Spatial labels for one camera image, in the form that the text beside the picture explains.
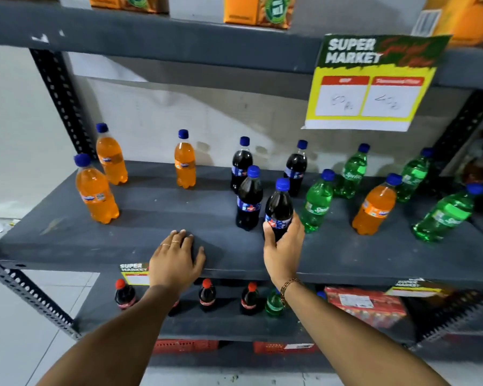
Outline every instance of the green bottle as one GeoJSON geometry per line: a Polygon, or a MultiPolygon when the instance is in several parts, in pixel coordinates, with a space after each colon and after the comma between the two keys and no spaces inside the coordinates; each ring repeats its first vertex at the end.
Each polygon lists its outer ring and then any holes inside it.
{"type": "Polygon", "coordinates": [[[404,167],[401,176],[403,182],[396,187],[397,200],[407,202],[427,175],[430,168],[430,157],[433,155],[432,148],[423,148],[420,155],[411,160],[404,167]]]}
{"type": "Polygon", "coordinates": [[[284,306],[281,302],[281,292],[277,288],[270,291],[270,294],[267,297],[265,310],[268,314],[274,317],[278,317],[283,313],[284,306]]]}
{"type": "Polygon", "coordinates": [[[351,199],[356,194],[356,189],[367,171],[367,153],[369,149],[369,144],[362,143],[356,154],[345,163],[341,179],[335,188],[336,196],[351,199]]]}
{"type": "Polygon", "coordinates": [[[309,188],[301,214],[301,222],[306,233],[314,232],[322,225],[324,215],[328,212],[333,199],[332,181],[335,180],[335,176],[331,169],[324,169],[321,179],[309,188]]]}
{"type": "Polygon", "coordinates": [[[412,227],[415,237],[427,241],[439,241],[454,227],[470,217],[474,198],[483,194],[483,184],[467,184],[466,189],[441,199],[424,219],[412,227]]]}

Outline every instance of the metal shelf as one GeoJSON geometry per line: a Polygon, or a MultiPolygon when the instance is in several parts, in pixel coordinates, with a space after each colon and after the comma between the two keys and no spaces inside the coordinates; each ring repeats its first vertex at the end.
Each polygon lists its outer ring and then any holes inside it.
{"type": "MultiPolygon", "coordinates": [[[[177,187],[172,164],[127,162],[129,182],[113,186],[120,217],[109,225],[90,219],[70,175],[0,239],[6,268],[119,271],[122,263],[146,262],[172,229],[186,228],[203,245],[203,277],[268,280],[263,232],[235,225],[236,196],[230,170],[197,167],[197,186],[177,187]]],[[[281,171],[262,171],[263,201],[281,171]]],[[[306,190],[318,178],[307,173],[294,198],[300,210],[306,190]]],[[[398,204],[374,236],[359,236],[350,220],[380,179],[367,177],[352,200],[334,199],[325,222],[306,236],[299,273],[308,283],[392,285],[397,279],[443,281],[458,288],[483,288],[483,234],[464,222],[444,241],[428,244],[410,232],[434,200],[398,204]]]]}

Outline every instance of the bracelet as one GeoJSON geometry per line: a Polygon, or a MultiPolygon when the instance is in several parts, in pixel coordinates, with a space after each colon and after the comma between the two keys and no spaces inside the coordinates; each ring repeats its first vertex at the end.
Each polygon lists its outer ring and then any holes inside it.
{"type": "Polygon", "coordinates": [[[281,288],[281,303],[283,304],[284,307],[290,307],[288,305],[288,302],[284,298],[284,292],[286,291],[286,289],[288,288],[288,286],[291,285],[295,281],[297,283],[299,283],[299,284],[302,284],[302,282],[299,279],[297,279],[296,277],[294,277],[293,279],[290,279],[285,284],[283,284],[283,287],[281,288]]]}

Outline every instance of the black bottle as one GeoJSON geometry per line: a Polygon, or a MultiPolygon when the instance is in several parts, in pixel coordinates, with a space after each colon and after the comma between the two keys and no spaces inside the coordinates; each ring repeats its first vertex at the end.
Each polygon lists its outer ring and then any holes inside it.
{"type": "Polygon", "coordinates": [[[294,214],[294,207],[288,194],[289,189],[290,179],[286,177],[277,179],[276,191],[268,198],[265,206],[265,221],[272,227],[276,241],[286,233],[294,214]]]}
{"type": "Polygon", "coordinates": [[[136,303],[136,292],[133,286],[125,283],[123,279],[118,279],[115,286],[116,294],[114,300],[120,309],[127,309],[136,303]]]}
{"type": "Polygon", "coordinates": [[[247,178],[238,191],[238,213],[236,225],[247,232],[258,225],[259,210],[263,199],[263,186],[259,180],[259,167],[251,165],[247,169],[247,178]]]}
{"type": "Polygon", "coordinates": [[[302,178],[304,172],[308,167],[308,159],[304,150],[308,147],[308,141],[299,139],[297,143],[299,151],[290,155],[286,162],[286,169],[284,170],[284,177],[290,178],[290,196],[297,196],[301,188],[302,178]]]}
{"type": "Polygon", "coordinates": [[[203,311],[210,311],[214,309],[216,301],[216,289],[211,283],[210,279],[202,281],[202,288],[199,292],[200,308],[203,311]]]}
{"type": "Polygon", "coordinates": [[[240,312],[251,316],[258,311],[258,285],[252,281],[241,294],[240,312]]]}
{"type": "Polygon", "coordinates": [[[243,146],[240,150],[234,153],[233,167],[231,169],[231,189],[235,194],[238,194],[240,184],[247,178],[247,169],[252,165],[252,153],[249,146],[250,138],[241,137],[240,145],[243,146]]]}

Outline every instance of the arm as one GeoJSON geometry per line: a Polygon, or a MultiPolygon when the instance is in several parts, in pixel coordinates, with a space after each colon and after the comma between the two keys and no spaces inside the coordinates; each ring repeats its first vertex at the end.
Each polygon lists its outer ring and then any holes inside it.
{"type": "MultiPolygon", "coordinates": [[[[276,243],[271,226],[267,222],[263,225],[265,266],[272,282],[281,288],[296,277],[304,227],[294,213],[288,231],[276,243]]],[[[302,284],[290,284],[285,299],[345,385],[448,385],[401,345],[323,301],[302,284]]]]}
{"type": "Polygon", "coordinates": [[[83,337],[38,386],[140,384],[163,320],[180,293],[199,278],[206,260],[200,247],[193,265],[193,236],[185,236],[185,231],[173,231],[156,249],[149,263],[150,288],[143,298],[83,337]]]}

